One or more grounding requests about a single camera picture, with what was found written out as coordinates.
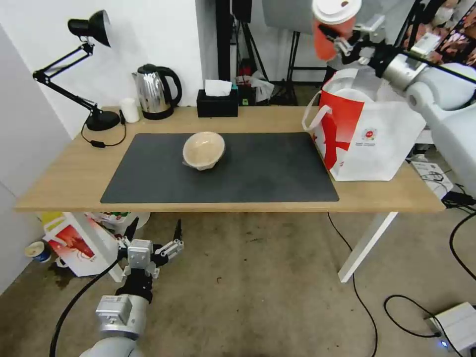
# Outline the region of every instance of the black desk lamp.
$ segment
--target black desk lamp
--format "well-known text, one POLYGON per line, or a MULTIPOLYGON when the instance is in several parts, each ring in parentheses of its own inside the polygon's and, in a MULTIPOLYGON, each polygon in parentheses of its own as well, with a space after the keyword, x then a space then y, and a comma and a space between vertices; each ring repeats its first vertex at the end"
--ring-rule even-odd
POLYGON ((73 67, 75 64, 81 62, 82 60, 88 58, 89 56, 92 56, 94 44, 89 42, 89 37, 92 37, 103 45, 110 47, 111 45, 109 44, 107 35, 108 27, 109 18, 108 14, 104 10, 100 10, 94 13, 89 18, 89 20, 71 19, 70 21, 68 21, 68 29, 73 35, 79 37, 79 39, 82 41, 81 46, 79 46, 76 50, 68 53, 66 56, 61 57, 59 60, 53 62, 52 64, 49 64, 45 68, 42 68, 33 73, 33 78, 36 81, 43 83, 44 85, 50 87, 58 93, 63 94, 65 97, 75 101, 79 105, 82 105, 83 107, 87 108, 90 111, 90 114, 88 119, 86 120, 86 126, 89 130, 93 131, 107 130, 116 126, 120 122, 119 116, 114 112, 104 112, 101 109, 98 109, 97 103, 91 102, 87 99, 78 97, 77 95, 68 92, 60 86, 52 83, 51 79, 60 74, 61 72, 64 72, 68 68, 73 67), (65 60, 66 58, 80 51, 84 51, 86 54, 70 64, 59 67, 59 69, 58 67, 53 67, 65 60))

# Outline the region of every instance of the concrete floor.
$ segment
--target concrete floor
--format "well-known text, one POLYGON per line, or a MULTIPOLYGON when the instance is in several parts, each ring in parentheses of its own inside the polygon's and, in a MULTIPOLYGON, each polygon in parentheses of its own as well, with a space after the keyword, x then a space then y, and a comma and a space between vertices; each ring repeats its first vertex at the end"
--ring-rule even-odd
MULTIPOLYGON (((438 312, 476 303, 476 284, 451 256, 448 237, 464 217, 401 214, 357 270, 357 288, 379 329, 378 356, 446 356, 436 340, 400 331, 384 299, 408 295, 438 312)), ((337 271, 349 252, 326 214, 155 214, 144 238, 167 242, 182 218, 185 250, 154 282, 145 356, 369 356, 373 330, 351 283, 337 271)), ((355 245, 372 216, 332 214, 355 245)), ((464 225, 456 250, 476 270, 476 220, 464 225)), ((46 356, 56 321, 89 278, 59 278, 35 262, 0 297, 0 356, 46 356)), ((58 356, 78 356, 98 340, 95 307, 118 287, 104 277, 63 325, 58 356)), ((402 324, 427 332, 423 314, 396 301, 402 324)))

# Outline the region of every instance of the stainless steel kettle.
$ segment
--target stainless steel kettle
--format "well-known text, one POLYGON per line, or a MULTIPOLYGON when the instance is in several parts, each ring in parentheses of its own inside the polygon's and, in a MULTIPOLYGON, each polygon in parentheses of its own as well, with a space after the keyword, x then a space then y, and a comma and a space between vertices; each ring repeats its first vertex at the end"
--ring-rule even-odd
POLYGON ((132 74, 144 118, 164 119, 172 115, 182 98, 182 86, 177 74, 167 67, 145 64, 132 74), (171 77, 177 87, 172 99, 166 77, 171 77))

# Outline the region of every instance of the power strip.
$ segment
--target power strip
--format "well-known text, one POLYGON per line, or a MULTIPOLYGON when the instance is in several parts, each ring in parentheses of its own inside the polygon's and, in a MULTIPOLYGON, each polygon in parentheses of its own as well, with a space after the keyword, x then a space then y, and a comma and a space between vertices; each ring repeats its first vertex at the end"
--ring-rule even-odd
MULTIPOLYGON (((436 318, 459 353, 476 346, 476 310, 469 302, 446 310, 436 315, 436 318)), ((432 317, 426 319, 426 322, 433 332, 441 333, 441 345, 452 351, 453 349, 438 322, 432 317)))

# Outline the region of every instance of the lamp base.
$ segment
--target lamp base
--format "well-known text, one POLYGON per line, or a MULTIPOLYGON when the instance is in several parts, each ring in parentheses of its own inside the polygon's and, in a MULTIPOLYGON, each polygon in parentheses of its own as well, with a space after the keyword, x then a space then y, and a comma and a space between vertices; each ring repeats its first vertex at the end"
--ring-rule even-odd
POLYGON ((111 129, 120 123, 120 118, 114 112, 92 112, 86 120, 86 126, 92 131, 111 129))

